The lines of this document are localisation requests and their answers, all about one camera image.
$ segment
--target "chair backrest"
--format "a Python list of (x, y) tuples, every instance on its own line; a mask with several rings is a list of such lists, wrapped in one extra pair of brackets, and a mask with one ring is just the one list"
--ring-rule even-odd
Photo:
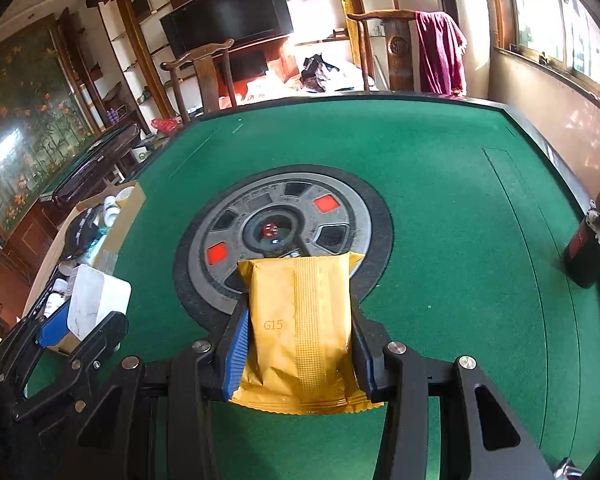
[(381, 20), (386, 38), (387, 59), (389, 62), (389, 90), (413, 91), (413, 49), (409, 22), (416, 19), (416, 12), (408, 9), (373, 10), (365, 14), (347, 14), (350, 20), (358, 23), (360, 33), (360, 64), (365, 83), (369, 90), (367, 58), (364, 53), (366, 22)]
[(229, 66), (229, 49), (233, 46), (234, 40), (226, 40), (224, 43), (209, 43), (182, 54), (178, 59), (170, 63), (160, 63), (160, 68), (167, 70), (171, 74), (171, 83), (173, 92), (176, 96), (178, 111), (184, 124), (189, 124), (189, 114), (182, 99), (182, 90), (180, 89), (180, 68), (188, 62), (193, 62), (198, 77), (198, 86), (202, 95), (202, 107), (205, 114), (216, 112), (220, 109), (218, 104), (218, 78), (216, 77), (216, 66), (213, 55), (222, 51), (222, 65), (224, 70), (224, 79), (229, 91), (231, 106), (236, 107), (234, 80)]

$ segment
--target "yellow package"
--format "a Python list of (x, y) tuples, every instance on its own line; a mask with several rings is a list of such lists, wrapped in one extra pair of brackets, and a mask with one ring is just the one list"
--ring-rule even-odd
[(351, 363), (349, 273), (362, 254), (238, 263), (250, 287), (254, 341), (232, 402), (275, 413), (327, 415), (381, 406)]

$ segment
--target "silver bolt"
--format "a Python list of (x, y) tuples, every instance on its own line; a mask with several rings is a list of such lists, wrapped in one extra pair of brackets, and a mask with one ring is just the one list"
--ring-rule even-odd
[(211, 348), (211, 343), (209, 341), (205, 341), (204, 339), (198, 339), (191, 347), (195, 352), (200, 352), (203, 354), (204, 352), (208, 352)]
[(467, 370), (473, 370), (476, 365), (475, 359), (470, 355), (463, 355), (461, 358), (458, 359), (458, 364), (462, 368), (466, 368)]
[(407, 351), (407, 345), (400, 341), (391, 341), (386, 347), (392, 354), (404, 354)]
[(140, 364), (140, 359), (138, 359), (135, 355), (129, 355), (122, 359), (122, 367), (125, 370), (133, 370)]

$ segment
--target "flat screen tv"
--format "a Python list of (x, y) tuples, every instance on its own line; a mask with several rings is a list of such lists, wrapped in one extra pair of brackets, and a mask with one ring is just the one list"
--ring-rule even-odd
[(286, 0), (191, 0), (160, 22), (176, 58), (228, 38), (235, 48), (294, 31)]

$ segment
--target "cardboard box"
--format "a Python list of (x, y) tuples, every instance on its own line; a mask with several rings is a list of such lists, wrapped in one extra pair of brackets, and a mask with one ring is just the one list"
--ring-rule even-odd
[[(83, 200), (82, 202), (79, 202), (74, 207), (74, 209), (69, 213), (69, 216), (66, 218), (66, 220), (58, 230), (58, 234), (56, 235), (56, 238), (51, 244), (51, 247), (49, 248), (45, 256), (45, 259), (43, 260), (42, 265), (40, 266), (40, 270), (36, 275), (36, 279), (34, 280), (33, 285), (31, 285), (29, 297), (27, 298), (27, 303), (24, 307), (23, 316), (25, 316), (29, 312), (33, 304), (36, 302), (37, 298), (43, 292), (47, 280), (54, 272), (54, 269), (58, 264), (58, 258), (60, 258), (60, 256), (62, 255), (62, 251), (64, 250), (64, 237), (66, 235), (66, 230), (69, 227), (71, 221), (85, 209), (101, 204), (106, 196), (115, 196), (121, 190), (130, 186), (133, 186), (134, 190), (132, 191), (131, 195), (126, 199), (124, 205), (120, 209), (120, 214), (116, 218), (116, 221), (109, 230), (109, 233), (107, 234), (107, 237), (105, 238), (102, 247), (98, 251), (93, 266), (98, 268), (98, 265), (102, 261), (103, 254), (118, 254), (118, 251), (122, 247), (122, 244), (125, 241), (129, 229), (131, 229), (131, 225), (138, 216), (138, 213), (142, 208), (142, 204), (146, 199), (144, 191), (140, 187), (140, 184), (138, 184), (136, 181), (127, 182), (126, 184), (121, 184), (119, 186), (108, 186), (107, 189), (105, 189), (103, 192), (91, 196), (88, 199)], [(63, 338), (62, 341), (58, 343), (58, 345), (50, 347), (50, 349), (56, 352), (60, 352), (62, 354), (70, 354), (78, 345), (78, 343), (78, 338), (74, 336), (71, 332), (69, 332), (67, 336), (65, 336), (65, 338)]]

